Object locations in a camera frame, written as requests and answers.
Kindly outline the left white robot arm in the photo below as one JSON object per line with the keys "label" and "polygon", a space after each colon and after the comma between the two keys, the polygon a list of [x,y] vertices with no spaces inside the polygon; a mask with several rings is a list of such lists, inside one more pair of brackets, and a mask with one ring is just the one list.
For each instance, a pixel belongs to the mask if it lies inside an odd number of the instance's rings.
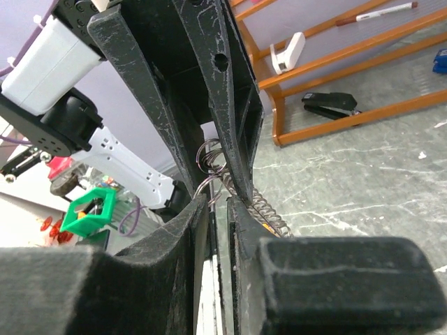
{"label": "left white robot arm", "polygon": [[177,184],[118,140],[76,88],[108,62],[152,122],[184,178],[204,186],[201,125],[213,122],[235,194],[253,201],[263,123],[254,70],[228,1],[53,1],[1,71],[1,116],[40,150],[71,157],[176,214]]}

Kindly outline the green plastic frame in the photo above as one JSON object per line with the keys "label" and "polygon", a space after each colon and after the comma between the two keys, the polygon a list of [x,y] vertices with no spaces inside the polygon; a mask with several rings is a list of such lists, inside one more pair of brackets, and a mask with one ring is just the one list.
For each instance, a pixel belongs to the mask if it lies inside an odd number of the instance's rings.
{"label": "green plastic frame", "polygon": [[72,201],[62,221],[60,231],[87,237],[111,223],[116,193],[111,188],[93,188]]}

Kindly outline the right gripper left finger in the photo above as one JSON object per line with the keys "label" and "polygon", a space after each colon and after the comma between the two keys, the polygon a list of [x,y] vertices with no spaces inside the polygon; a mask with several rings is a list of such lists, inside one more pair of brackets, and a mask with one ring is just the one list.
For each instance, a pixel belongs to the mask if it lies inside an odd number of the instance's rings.
{"label": "right gripper left finger", "polygon": [[194,334],[208,218],[200,195],[115,255],[93,246],[1,249],[1,333]]}

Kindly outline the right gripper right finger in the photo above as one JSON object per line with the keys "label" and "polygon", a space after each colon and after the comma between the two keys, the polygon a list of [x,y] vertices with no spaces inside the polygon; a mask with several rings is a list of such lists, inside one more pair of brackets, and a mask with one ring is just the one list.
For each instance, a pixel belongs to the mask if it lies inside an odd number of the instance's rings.
{"label": "right gripper right finger", "polygon": [[276,237],[227,201],[236,334],[426,334],[446,298],[402,237]]}

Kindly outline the wooden tiered rack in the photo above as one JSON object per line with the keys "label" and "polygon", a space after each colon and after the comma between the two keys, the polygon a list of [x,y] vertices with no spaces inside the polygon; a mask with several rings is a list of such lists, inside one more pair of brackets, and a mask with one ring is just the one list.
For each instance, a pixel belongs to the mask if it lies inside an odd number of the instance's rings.
{"label": "wooden tiered rack", "polygon": [[[409,36],[446,23],[445,1],[417,2],[418,7],[412,10],[336,27],[337,20],[393,7],[395,2],[232,1],[230,7],[260,90],[266,95],[269,140],[277,147],[285,147],[445,103],[446,90],[436,89],[422,96],[398,98],[394,103],[375,103],[361,109],[360,114],[332,121],[325,119],[298,130],[291,128],[287,120],[287,103],[292,98],[339,80],[345,82],[343,91],[352,93],[357,74],[369,74],[445,43],[445,31],[416,42],[404,42]],[[281,52],[296,32],[305,35],[304,50],[293,70],[277,75],[272,67],[270,45]]]}

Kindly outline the brown capped white marker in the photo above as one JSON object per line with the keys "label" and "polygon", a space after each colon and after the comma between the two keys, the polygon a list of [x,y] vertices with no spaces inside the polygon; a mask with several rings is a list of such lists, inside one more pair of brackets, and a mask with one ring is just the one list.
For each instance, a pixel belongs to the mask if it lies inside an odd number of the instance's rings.
{"label": "brown capped white marker", "polygon": [[342,20],[337,20],[335,22],[335,26],[336,27],[342,27],[344,25],[347,24],[353,24],[356,22],[361,22],[364,20],[370,20],[370,19],[374,19],[377,17],[381,17],[387,14],[391,14],[391,13],[397,13],[397,12],[401,12],[404,10],[412,10],[414,8],[418,7],[418,2],[417,1],[412,1],[409,3],[404,3],[402,5],[398,5],[398,6],[393,6],[393,7],[389,7],[389,8],[385,8],[382,10],[376,10],[376,11],[372,11],[369,13],[365,13],[365,14],[360,14],[360,15],[355,15],[353,17],[348,17]]}

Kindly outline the blue stapler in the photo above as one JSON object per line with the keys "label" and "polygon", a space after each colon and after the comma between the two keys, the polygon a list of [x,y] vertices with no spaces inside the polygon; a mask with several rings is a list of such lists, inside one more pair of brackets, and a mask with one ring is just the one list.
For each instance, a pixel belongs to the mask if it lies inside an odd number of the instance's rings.
{"label": "blue stapler", "polygon": [[437,52],[432,71],[438,74],[447,73],[447,49],[441,49]]}

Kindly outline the black stapler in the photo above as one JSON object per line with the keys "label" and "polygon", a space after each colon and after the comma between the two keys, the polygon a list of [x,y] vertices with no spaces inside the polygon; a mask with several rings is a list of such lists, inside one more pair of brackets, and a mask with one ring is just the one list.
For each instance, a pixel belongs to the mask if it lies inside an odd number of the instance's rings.
{"label": "black stapler", "polygon": [[343,119],[361,113],[357,108],[357,100],[347,93],[308,92],[301,101],[306,111],[331,120]]}

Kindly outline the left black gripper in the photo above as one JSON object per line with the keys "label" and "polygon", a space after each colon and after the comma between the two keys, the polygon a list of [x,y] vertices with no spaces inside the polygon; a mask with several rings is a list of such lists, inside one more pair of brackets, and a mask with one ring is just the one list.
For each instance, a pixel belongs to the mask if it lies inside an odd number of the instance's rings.
{"label": "left black gripper", "polygon": [[167,145],[193,195],[203,130],[187,105],[209,105],[235,192],[253,200],[263,123],[258,85],[228,1],[58,1],[52,14],[108,61]]}

